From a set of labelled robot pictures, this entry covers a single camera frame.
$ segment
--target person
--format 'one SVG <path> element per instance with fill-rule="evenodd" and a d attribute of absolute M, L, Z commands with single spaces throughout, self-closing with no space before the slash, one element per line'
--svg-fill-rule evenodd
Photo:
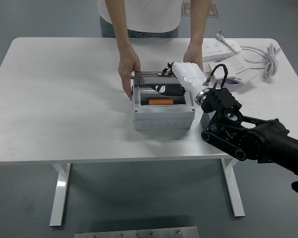
<path fill-rule="evenodd" d="M 184 62 L 203 70 L 202 43 L 212 0 L 191 0 L 191 39 Z M 102 37 L 116 37 L 122 86 L 132 99 L 133 71 L 141 71 L 129 37 L 177 38 L 182 0 L 98 0 Z"/>

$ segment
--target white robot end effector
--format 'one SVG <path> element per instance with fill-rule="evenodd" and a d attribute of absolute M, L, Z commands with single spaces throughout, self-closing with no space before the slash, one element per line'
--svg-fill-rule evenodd
<path fill-rule="evenodd" d="M 195 102 L 200 106 L 209 92 L 211 77 L 206 77 L 196 63 L 173 62 L 171 70 L 179 83 L 190 91 Z"/>

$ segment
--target jeans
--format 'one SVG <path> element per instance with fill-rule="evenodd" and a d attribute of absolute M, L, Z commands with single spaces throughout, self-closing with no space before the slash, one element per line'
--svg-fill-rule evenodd
<path fill-rule="evenodd" d="M 115 38 L 115 31 L 112 24 L 100 17 L 101 36 L 104 38 Z M 139 32 L 128 30 L 130 38 L 178 38 L 179 27 L 172 31 L 163 33 Z"/>

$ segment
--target robotic arm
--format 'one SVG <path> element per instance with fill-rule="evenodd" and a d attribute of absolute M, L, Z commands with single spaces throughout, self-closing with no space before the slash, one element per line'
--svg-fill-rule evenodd
<path fill-rule="evenodd" d="M 202 131 L 202 139 L 237 158 L 257 160 L 258 163 L 276 163 L 298 175 L 298 140 L 288 135 L 289 130 L 278 119 L 262 120 L 245 117 L 239 111 L 242 105 L 227 88 L 209 88 L 206 78 L 196 64 L 172 64 L 172 72 L 180 84 L 191 91 L 195 101 L 204 113 L 215 112 L 206 130 Z M 248 122 L 254 125 L 248 129 L 241 125 Z M 298 192 L 298 182 L 292 184 Z"/>

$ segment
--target plug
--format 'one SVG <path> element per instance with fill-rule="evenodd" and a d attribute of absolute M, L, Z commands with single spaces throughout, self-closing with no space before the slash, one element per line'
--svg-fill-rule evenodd
<path fill-rule="evenodd" d="M 224 33 L 220 31 L 218 34 L 215 35 L 215 39 L 219 42 L 222 42 L 224 45 L 226 45 L 232 52 L 234 52 L 236 55 L 238 54 L 236 50 L 232 46 L 230 46 L 226 40 L 224 39 Z"/>
<path fill-rule="evenodd" d="M 224 33 L 220 31 L 218 34 L 215 35 L 215 39 L 217 39 L 218 41 L 224 40 Z"/>

